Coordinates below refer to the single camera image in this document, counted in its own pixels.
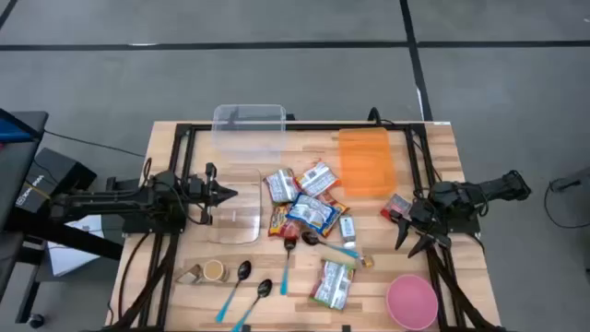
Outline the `pink bowl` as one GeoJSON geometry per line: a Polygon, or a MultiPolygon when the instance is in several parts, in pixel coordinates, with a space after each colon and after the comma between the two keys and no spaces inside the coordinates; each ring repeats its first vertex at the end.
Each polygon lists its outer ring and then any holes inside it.
{"type": "Polygon", "coordinates": [[[438,298],[433,287],[417,275],[397,277],[387,290],[385,303],[391,318],[409,330],[431,326],[438,315],[438,298]]]}

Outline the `black aluminium table frame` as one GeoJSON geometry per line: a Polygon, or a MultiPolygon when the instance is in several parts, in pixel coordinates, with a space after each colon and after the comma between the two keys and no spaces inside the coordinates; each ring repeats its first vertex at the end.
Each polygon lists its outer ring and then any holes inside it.
{"type": "MultiPolygon", "coordinates": [[[[458,156],[453,129],[450,124],[401,122],[398,125],[424,125],[435,167],[444,180],[465,180],[458,156]]],[[[232,172],[230,169],[258,170],[260,174],[282,167],[290,167],[296,173],[309,168],[316,160],[326,162],[334,172],[340,174],[337,152],[337,136],[340,128],[374,125],[363,121],[320,122],[288,121],[286,145],[278,156],[254,157],[246,159],[233,157],[230,152],[221,152],[214,147],[210,122],[155,122],[147,144],[147,158],[152,159],[151,172],[168,168],[172,155],[178,125],[196,125],[195,148],[191,170],[204,172],[207,162],[213,162],[218,175],[232,172]]],[[[390,150],[396,171],[396,192],[411,196],[415,189],[407,142],[403,129],[389,132],[390,150]]],[[[359,227],[358,244],[363,253],[374,259],[374,266],[360,268],[351,283],[350,297],[343,311],[328,309],[313,302],[308,295],[317,280],[320,260],[323,256],[331,259],[348,260],[342,255],[322,245],[314,247],[297,244],[289,263],[289,292],[279,295],[282,270],[286,251],[276,237],[268,238],[266,229],[272,211],[270,195],[266,186],[262,189],[261,235],[253,243],[219,244],[207,241],[210,227],[198,226],[190,220],[184,233],[180,235],[175,265],[172,268],[171,295],[168,300],[164,331],[229,331],[242,317],[256,297],[256,288],[264,279],[273,280],[271,294],[254,307],[247,318],[246,325],[251,332],[256,331],[315,331],[342,332],[349,326],[352,332],[405,331],[386,310],[385,294],[390,283],[404,274],[414,274],[430,279],[431,273],[426,254],[420,253],[407,258],[411,245],[418,237],[408,235],[405,243],[395,251],[396,225],[386,221],[379,214],[388,197],[367,198],[355,201],[344,196],[344,189],[338,187],[332,194],[340,202],[351,207],[355,225],[359,227]],[[198,283],[193,286],[177,284],[174,280],[187,268],[196,263],[217,259],[231,268],[233,273],[226,283],[198,283]],[[253,263],[251,276],[237,289],[224,321],[215,323],[215,316],[227,300],[236,282],[235,269],[244,260],[253,263]]],[[[452,235],[451,256],[457,268],[457,281],[462,291],[482,316],[495,326],[501,325],[497,304],[490,283],[486,260],[482,247],[468,235],[452,235]]],[[[150,265],[155,235],[149,235],[138,247],[128,269],[124,293],[123,309],[129,309],[139,292],[143,289],[150,265]]]]}

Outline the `white paper sheets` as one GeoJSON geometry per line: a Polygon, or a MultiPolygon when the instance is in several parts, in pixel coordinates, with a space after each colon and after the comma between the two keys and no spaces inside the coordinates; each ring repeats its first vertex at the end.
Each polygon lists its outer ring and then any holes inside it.
{"type": "MultiPolygon", "coordinates": [[[[90,215],[78,221],[67,222],[66,226],[89,232],[101,238],[104,237],[100,215],[90,215]]],[[[52,272],[55,277],[62,277],[99,258],[98,255],[73,249],[59,243],[48,242],[47,248],[49,249],[52,272]]]]}

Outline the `clear plastic container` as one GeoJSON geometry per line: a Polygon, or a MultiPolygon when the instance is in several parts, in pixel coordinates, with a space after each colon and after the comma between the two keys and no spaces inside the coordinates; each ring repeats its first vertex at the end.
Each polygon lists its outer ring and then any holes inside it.
{"type": "Polygon", "coordinates": [[[217,182],[237,195],[211,208],[213,223],[207,228],[206,239],[232,245],[255,242],[261,229],[261,173],[256,169],[221,169],[217,182]]]}
{"type": "Polygon", "coordinates": [[[287,142],[280,104],[220,104],[213,113],[212,145],[234,158],[276,160],[287,142]]]}

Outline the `tan-lidded glass jar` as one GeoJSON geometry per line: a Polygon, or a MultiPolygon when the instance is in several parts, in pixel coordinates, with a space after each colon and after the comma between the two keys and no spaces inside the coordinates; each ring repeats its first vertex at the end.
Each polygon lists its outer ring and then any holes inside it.
{"type": "Polygon", "coordinates": [[[204,263],[203,277],[211,282],[226,282],[229,278],[229,271],[222,262],[212,259],[204,263]]]}

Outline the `black spoon with teal handle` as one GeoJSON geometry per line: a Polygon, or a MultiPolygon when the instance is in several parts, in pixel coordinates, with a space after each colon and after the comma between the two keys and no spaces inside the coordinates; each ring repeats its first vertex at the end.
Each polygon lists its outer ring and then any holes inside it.
{"type": "Polygon", "coordinates": [[[244,326],[247,318],[252,313],[252,310],[256,306],[256,304],[263,298],[266,298],[273,288],[273,281],[271,279],[264,279],[257,287],[257,296],[250,307],[245,311],[244,315],[241,319],[236,323],[236,325],[230,330],[230,332],[241,332],[242,327],[244,326]]]}
{"type": "Polygon", "coordinates": [[[292,250],[296,247],[297,241],[295,239],[285,239],[284,241],[284,248],[287,252],[287,257],[285,261],[285,266],[283,269],[282,280],[280,284],[280,294],[286,295],[288,293],[288,285],[289,285],[289,260],[290,254],[292,250]]]}
{"type": "Polygon", "coordinates": [[[223,322],[224,317],[225,317],[226,313],[228,312],[228,309],[230,307],[230,303],[231,303],[233,297],[235,296],[235,293],[236,293],[238,287],[240,286],[240,284],[243,281],[245,281],[246,279],[249,278],[251,272],[252,272],[252,263],[249,260],[243,261],[239,265],[238,270],[237,270],[237,278],[238,279],[234,285],[234,288],[231,290],[227,301],[225,301],[225,303],[223,304],[223,306],[219,310],[218,314],[216,315],[215,322],[217,324],[221,324],[223,322]]]}
{"type": "Polygon", "coordinates": [[[321,244],[324,245],[328,248],[331,248],[333,250],[336,250],[344,255],[348,255],[350,257],[353,257],[355,259],[360,259],[360,254],[354,250],[349,250],[347,248],[344,247],[339,247],[339,246],[335,246],[329,243],[326,243],[322,240],[320,240],[316,234],[312,231],[305,231],[301,234],[301,238],[303,239],[303,241],[311,246],[317,245],[317,244],[321,244]]]}

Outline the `black workstation cart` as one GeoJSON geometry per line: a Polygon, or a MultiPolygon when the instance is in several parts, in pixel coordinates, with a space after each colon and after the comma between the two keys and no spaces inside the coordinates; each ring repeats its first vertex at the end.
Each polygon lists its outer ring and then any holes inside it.
{"type": "Polygon", "coordinates": [[[18,194],[43,138],[48,117],[49,114],[43,111],[7,112],[0,108],[0,120],[13,124],[29,135],[27,140],[11,142],[0,150],[0,302],[16,263],[33,265],[43,259],[43,253],[21,252],[28,236],[113,260],[120,259],[123,251],[118,243],[62,223],[51,222],[16,206],[18,194]]]}

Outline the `grey stand foot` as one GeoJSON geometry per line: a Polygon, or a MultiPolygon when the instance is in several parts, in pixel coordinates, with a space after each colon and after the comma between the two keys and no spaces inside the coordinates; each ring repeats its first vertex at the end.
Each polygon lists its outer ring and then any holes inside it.
{"type": "Polygon", "coordinates": [[[590,187],[590,166],[550,182],[549,190],[553,193],[560,193],[580,185],[590,187]]]}

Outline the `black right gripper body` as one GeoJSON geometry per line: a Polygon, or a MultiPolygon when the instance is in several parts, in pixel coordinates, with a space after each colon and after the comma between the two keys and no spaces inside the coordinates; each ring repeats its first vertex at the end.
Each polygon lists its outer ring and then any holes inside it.
{"type": "Polygon", "coordinates": [[[425,198],[416,198],[409,210],[409,230],[413,230],[419,238],[429,235],[443,248],[449,249],[452,241],[448,237],[448,230],[443,225],[443,218],[434,205],[425,198]]]}

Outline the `roast beef ramen noodle packet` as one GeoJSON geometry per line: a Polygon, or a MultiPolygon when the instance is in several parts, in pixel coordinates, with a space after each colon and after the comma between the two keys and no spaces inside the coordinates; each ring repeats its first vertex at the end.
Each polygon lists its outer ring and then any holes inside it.
{"type": "Polygon", "coordinates": [[[288,217],[291,203],[275,206],[268,227],[268,236],[298,240],[301,236],[301,224],[296,219],[288,217]]]}

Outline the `blue ramen noodle packet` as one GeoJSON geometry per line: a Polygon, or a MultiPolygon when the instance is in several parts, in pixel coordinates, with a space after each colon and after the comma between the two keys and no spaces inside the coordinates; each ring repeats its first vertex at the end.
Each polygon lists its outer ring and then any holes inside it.
{"type": "Polygon", "coordinates": [[[287,213],[288,219],[300,221],[322,237],[331,232],[338,210],[322,201],[299,193],[287,213]]]}

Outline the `black box with white lettering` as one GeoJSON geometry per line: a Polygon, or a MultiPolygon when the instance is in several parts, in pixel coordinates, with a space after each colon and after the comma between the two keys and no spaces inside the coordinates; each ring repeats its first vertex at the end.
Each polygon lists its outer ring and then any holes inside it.
{"type": "Polygon", "coordinates": [[[43,148],[34,158],[15,202],[16,208],[44,211],[51,197],[87,190],[97,174],[77,160],[43,148]]]}

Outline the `small red box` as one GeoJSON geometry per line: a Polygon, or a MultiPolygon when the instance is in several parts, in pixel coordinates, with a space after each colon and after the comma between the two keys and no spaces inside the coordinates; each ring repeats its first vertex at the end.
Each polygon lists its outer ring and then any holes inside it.
{"type": "Polygon", "coordinates": [[[398,194],[394,194],[381,209],[380,214],[392,222],[410,220],[409,210],[411,207],[412,203],[410,201],[398,194]]]}

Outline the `black-framed blue screen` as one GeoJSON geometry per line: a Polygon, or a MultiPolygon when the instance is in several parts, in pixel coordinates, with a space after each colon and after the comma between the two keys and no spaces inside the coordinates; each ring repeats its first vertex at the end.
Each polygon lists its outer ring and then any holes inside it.
{"type": "Polygon", "coordinates": [[[37,138],[36,130],[0,108],[0,143],[33,142],[37,138]]]}

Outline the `white-capped spice bottle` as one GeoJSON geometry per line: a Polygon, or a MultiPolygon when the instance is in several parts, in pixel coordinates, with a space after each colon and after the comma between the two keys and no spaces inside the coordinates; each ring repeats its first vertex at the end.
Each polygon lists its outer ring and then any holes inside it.
{"type": "Polygon", "coordinates": [[[342,215],[339,218],[339,229],[344,247],[347,249],[355,249],[356,231],[354,219],[350,215],[342,215]]]}

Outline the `green-edged ramen noodle packet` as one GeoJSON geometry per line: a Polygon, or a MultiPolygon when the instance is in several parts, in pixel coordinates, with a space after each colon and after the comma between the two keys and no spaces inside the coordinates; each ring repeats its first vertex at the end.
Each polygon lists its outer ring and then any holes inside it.
{"type": "Polygon", "coordinates": [[[276,205],[294,202],[301,191],[290,168],[273,172],[264,179],[264,183],[268,187],[271,201],[276,205]]]}
{"type": "Polygon", "coordinates": [[[327,308],[344,310],[355,272],[356,268],[352,265],[323,259],[319,279],[314,284],[309,298],[327,308]]]}

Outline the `orange plastic tray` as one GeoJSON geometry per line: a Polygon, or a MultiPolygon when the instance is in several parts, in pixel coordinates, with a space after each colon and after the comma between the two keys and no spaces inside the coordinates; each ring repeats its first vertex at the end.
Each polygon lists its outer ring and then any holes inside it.
{"type": "Polygon", "coordinates": [[[395,190],[395,166],[385,128],[341,129],[338,152],[345,196],[386,197],[395,190]]]}

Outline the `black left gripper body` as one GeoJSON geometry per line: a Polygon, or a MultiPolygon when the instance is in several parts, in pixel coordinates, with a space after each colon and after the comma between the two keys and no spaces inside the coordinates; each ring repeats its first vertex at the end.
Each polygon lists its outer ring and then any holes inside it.
{"type": "Polygon", "coordinates": [[[215,207],[216,204],[216,184],[218,183],[217,178],[217,168],[212,162],[208,162],[206,164],[205,169],[205,179],[202,179],[204,182],[203,186],[203,194],[200,198],[192,199],[187,195],[187,184],[185,185],[185,196],[186,200],[188,201],[188,205],[195,205],[201,209],[200,220],[194,219],[189,212],[185,213],[185,216],[194,224],[199,225],[211,225],[213,221],[213,217],[211,216],[211,209],[215,207]]]}

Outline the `orange ramen noodle packet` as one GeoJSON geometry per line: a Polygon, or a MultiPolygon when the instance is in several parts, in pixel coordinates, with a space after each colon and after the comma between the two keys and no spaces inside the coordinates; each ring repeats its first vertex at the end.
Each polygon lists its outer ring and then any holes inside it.
{"type": "Polygon", "coordinates": [[[316,197],[330,188],[340,185],[340,179],[327,164],[321,161],[297,177],[296,182],[302,192],[311,197],[316,197]]]}
{"type": "Polygon", "coordinates": [[[347,212],[349,207],[337,201],[328,191],[325,191],[316,196],[315,199],[321,201],[325,205],[331,206],[336,210],[336,213],[328,221],[324,222],[322,227],[311,223],[306,224],[306,227],[310,231],[315,231],[322,237],[327,238],[338,222],[339,217],[347,212]]]}

